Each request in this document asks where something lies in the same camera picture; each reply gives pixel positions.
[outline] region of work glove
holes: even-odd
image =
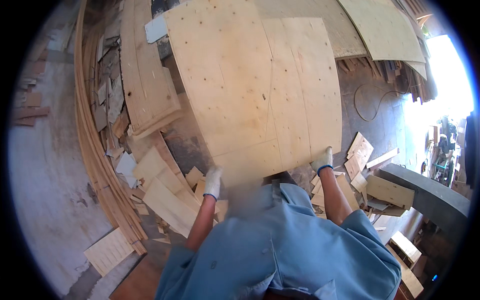
[[[208,170],[207,175],[205,176],[205,195],[211,195],[215,198],[215,201],[218,200],[220,195],[220,177],[222,176],[223,168],[222,167],[212,167]]]
[[[310,163],[313,170],[317,172],[317,175],[320,176],[319,172],[321,169],[326,167],[331,167],[333,169],[333,158],[332,158],[332,147],[328,146],[324,154],[321,154],[319,158]]]

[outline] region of blue glove cuff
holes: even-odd
[[[208,194],[208,193],[203,194],[204,197],[205,197],[205,195],[210,195],[210,196],[212,196],[212,197],[215,199],[215,202],[216,202],[216,197],[215,197],[214,195]]]
[[[321,169],[323,169],[323,168],[326,168],[326,167],[331,167],[331,168],[332,168],[332,170],[333,170],[333,166],[331,166],[331,165],[325,165],[325,166],[321,166],[321,167],[320,167],[320,168],[318,168],[318,170],[317,170],[317,176],[318,176],[318,177],[320,177],[320,170],[321,170]]]

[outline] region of forearm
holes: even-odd
[[[193,223],[190,234],[188,235],[185,247],[197,251],[203,241],[213,228],[213,216],[215,213],[215,198],[211,195],[205,195],[197,218]]]
[[[341,225],[343,220],[352,213],[345,195],[338,186],[335,174],[332,168],[323,168],[320,170],[320,180],[324,191],[325,213],[327,219],[337,225]]]

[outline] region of cable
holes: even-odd
[[[383,99],[385,98],[385,96],[388,94],[388,93],[399,93],[399,94],[402,94],[402,95],[405,95],[408,90],[411,88],[411,78],[412,78],[412,69],[410,69],[410,78],[408,79],[408,87],[407,87],[407,90],[404,92],[404,93],[401,93],[401,92],[397,92],[397,91],[388,91],[388,92],[385,92],[384,89],[376,86],[376,85],[373,85],[373,84],[362,84],[361,86],[357,87],[357,89],[355,90],[355,93],[353,94],[353,105],[355,106],[355,110],[357,111],[358,115],[360,116],[360,118],[362,118],[364,121],[367,121],[367,122],[371,122],[373,120],[375,120],[377,118],[377,115],[378,115],[378,112],[380,111],[380,105],[382,104],[382,101]],[[359,112],[359,109],[357,108],[357,92],[360,90],[360,88],[362,88],[363,86],[367,86],[367,85],[370,85],[370,86],[373,86],[373,87],[376,87],[378,88],[379,90],[385,92],[385,94],[382,96],[382,98],[380,98],[380,102],[378,103],[378,106],[377,106],[377,111],[375,112],[375,116],[373,116],[373,119],[371,120],[367,120],[365,119]],[[398,98],[398,99],[401,99],[401,100],[404,100],[403,98],[400,98],[398,96],[393,96],[392,97],[394,98]]]

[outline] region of person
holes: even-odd
[[[302,188],[274,179],[245,209],[229,203],[215,227],[222,169],[210,169],[200,211],[185,245],[171,250],[155,299],[393,299],[400,265],[365,213],[348,205],[332,162],[328,147],[311,163],[327,219]]]

